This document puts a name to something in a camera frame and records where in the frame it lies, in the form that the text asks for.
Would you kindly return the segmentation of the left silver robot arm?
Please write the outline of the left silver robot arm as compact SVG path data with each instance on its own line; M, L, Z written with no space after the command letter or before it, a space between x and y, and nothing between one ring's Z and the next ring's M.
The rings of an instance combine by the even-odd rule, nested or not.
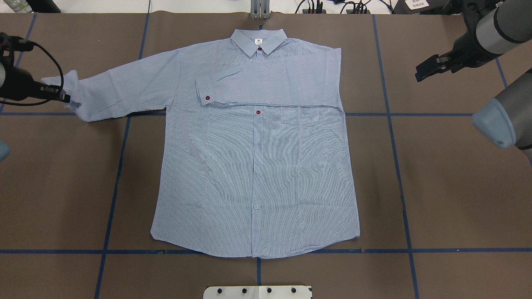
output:
M71 96L63 89L64 73L52 55L36 42L5 32L0 36L0 97L1 104L30 107L43 105L51 101L69 103ZM59 85L48 85L34 80L32 75L15 66L15 53L32 51L38 47L55 64L59 71Z

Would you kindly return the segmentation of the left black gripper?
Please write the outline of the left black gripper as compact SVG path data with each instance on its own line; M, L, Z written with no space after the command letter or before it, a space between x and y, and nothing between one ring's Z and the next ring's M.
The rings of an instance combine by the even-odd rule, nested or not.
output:
M8 100L22 101L28 97L47 101L70 103L71 96L60 86L40 83L23 69L5 68L1 72L0 96Z

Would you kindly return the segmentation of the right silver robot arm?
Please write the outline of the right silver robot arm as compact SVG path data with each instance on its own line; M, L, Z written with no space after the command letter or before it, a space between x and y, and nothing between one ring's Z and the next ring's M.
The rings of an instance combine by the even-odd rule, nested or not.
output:
M472 124L499 148L516 148L531 159L531 69L522 74L503 68L503 57L531 49L530 0L449 0L445 15L462 15L466 30L450 51L428 57L416 67L420 82L445 72L479 68L496 61L504 89L472 116Z

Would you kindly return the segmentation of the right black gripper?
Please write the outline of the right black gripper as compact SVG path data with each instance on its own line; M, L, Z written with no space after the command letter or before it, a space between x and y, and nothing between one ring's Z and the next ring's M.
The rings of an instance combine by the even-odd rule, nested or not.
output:
M416 66L417 82L447 71L459 71L463 68L478 68L491 61L491 53L486 51L476 37L463 33L454 42L453 48L443 55L432 55Z

